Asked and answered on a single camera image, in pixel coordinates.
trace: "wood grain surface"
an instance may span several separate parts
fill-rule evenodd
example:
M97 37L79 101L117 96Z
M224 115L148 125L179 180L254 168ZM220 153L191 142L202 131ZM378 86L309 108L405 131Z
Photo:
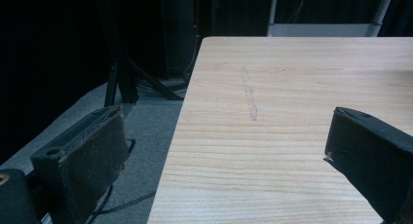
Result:
M336 106L413 134L413 38L206 38L149 223L380 223L323 161Z

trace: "pencil mark on table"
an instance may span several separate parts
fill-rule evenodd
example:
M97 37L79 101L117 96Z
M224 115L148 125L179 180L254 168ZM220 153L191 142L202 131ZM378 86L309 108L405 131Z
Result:
M251 120L252 121L257 121L258 117L258 108L257 105L254 102L254 90L253 88L249 85L249 74L248 71L246 70L246 67L243 66L242 70L242 75L243 75L243 82L244 82L244 91L245 91L245 96L246 100L248 101L248 107L249 107L249 114L251 115Z

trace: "dark background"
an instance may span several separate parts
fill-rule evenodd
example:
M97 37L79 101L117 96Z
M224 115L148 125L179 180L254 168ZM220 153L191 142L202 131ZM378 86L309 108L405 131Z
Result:
M297 1L279 1L277 22L288 21ZM303 9L324 10L306 10L296 22L364 21L370 15L363 9L377 4L309 0ZM204 37L266 36L271 0L119 0L118 6L129 56L152 76L170 78L188 71ZM412 36L412 8L413 0L392 0L379 36ZM346 11L359 14L349 18ZM0 0L0 164L106 82L110 57L94 0Z

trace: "floor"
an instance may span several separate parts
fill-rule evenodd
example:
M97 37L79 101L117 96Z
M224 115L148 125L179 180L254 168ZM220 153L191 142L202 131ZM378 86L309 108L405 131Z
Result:
M0 168L19 168L30 172L30 155L87 114L103 107L105 91L106 85L103 85L87 93ZM125 170L113 184L113 193L105 209L155 191L161 177L182 101L166 100L147 89L140 89L139 96L135 105L125 108L126 138L136 139L136 145ZM153 198L99 215L94 223L146 223L152 203Z

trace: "light wood tabletop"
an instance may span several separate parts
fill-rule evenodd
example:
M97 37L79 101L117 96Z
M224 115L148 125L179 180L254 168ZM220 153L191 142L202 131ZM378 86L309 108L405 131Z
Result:
M380 223L323 160L336 106L413 134L413 38L206 38L149 223Z

